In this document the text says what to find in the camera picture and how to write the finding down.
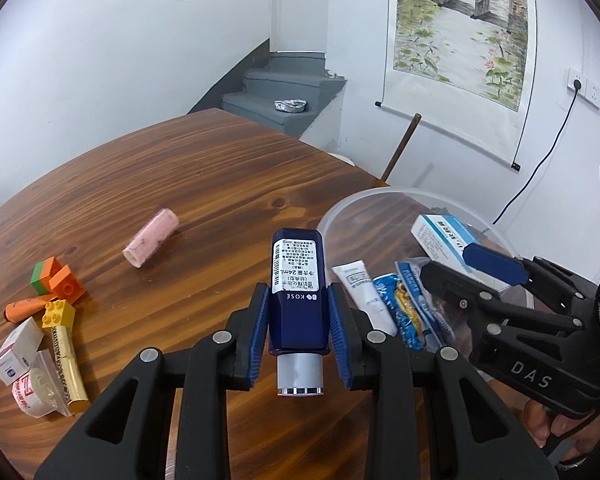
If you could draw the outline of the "person's right hand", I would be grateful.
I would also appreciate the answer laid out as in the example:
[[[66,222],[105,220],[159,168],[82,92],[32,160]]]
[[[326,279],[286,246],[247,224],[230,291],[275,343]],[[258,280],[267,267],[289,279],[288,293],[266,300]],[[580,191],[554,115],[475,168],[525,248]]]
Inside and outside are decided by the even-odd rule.
[[[551,434],[561,437],[566,432],[573,430],[573,428],[577,428],[583,422],[583,419],[570,419],[564,415],[557,415],[554,418],[550,418],[542,404],[528,400],[522,410],[521,422],[524,428],[529,431],[536,444],[544,446]],[[600,440],[600,414],[596,419],[570,437],[570,440],[574,441],[574,445],[562,456],[563,460],[572,460],[585,453],[591,453]]]

